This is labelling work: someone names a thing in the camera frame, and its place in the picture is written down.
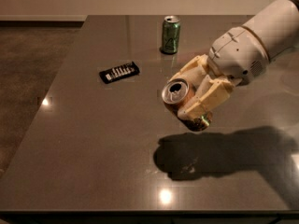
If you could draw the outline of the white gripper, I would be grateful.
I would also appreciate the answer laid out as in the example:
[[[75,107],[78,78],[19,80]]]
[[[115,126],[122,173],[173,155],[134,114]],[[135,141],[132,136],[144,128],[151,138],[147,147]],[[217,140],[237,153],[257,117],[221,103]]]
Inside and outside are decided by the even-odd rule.
[[[178,117],[194,120],[205,115],[230,98],[235,88],[231,80],[248,85],[266,71],[268,64],[263,46],[251,31],[243,27],[230,29],[214,41],[208,57],[195,56],[168,81],[171,92],[195,93],[178,110]],[[212,78],[211,69],[221,77]]]

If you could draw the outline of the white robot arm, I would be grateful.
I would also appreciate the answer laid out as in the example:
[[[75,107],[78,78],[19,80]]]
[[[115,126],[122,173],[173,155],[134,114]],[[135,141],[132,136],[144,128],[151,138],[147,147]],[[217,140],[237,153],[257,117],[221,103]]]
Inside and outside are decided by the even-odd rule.
[[[298,46],[298,0],[277,0],[216,39],[174,75],[195,89],[178,103],[181,120],[198,119],[229,99],[238,85],[265,72],[276,57]]]

